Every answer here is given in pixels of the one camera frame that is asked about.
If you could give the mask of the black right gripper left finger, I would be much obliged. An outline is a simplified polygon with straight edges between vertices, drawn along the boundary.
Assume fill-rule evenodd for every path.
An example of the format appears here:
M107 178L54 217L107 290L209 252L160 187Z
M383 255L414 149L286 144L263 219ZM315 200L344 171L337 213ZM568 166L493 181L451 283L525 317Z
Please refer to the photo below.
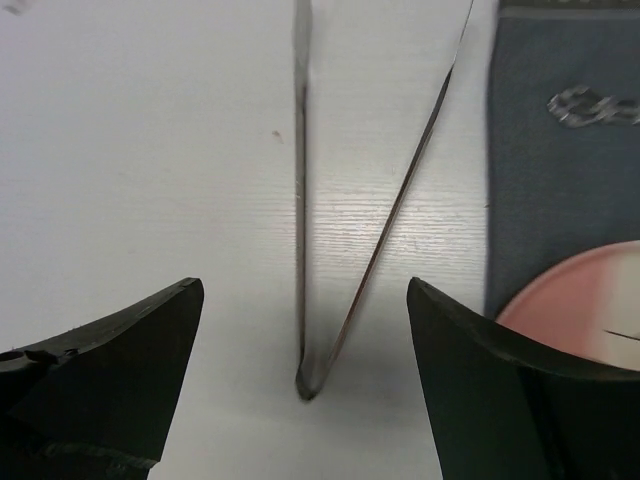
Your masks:
M4 479L145 479L160 462L200 323L185 278L1 355Z

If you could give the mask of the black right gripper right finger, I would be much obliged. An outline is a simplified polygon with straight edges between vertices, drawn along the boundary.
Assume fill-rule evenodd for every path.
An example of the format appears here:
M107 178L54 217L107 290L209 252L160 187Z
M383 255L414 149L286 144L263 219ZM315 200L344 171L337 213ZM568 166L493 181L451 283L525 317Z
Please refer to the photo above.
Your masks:
M638 477L636 371L538 343L419 278L406 299L444 479Z

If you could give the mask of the metal tongs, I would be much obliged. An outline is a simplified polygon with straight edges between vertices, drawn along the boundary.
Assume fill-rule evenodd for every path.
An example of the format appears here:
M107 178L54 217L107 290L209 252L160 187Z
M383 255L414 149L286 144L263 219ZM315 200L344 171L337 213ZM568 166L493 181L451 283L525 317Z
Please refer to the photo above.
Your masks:
M296 271L296 322L298 331L298 364L295 389L299 400L310 403L315 400L329 378L338 360L364 297L378 259L384 249L395 220L401 210L409 186L419 169L423 155L431 141L446 95L449 90L458 55L454 54L449 70L441 84L438 96L427 123L407 167L403 181L395 196L385 223L359 281L341 328L327 359L319 364L307 359L307 234L308 234L308 98L310 91L310 60L313 33L313 5L310 1L296 1L292 22L293 84L295 93L295 271Z

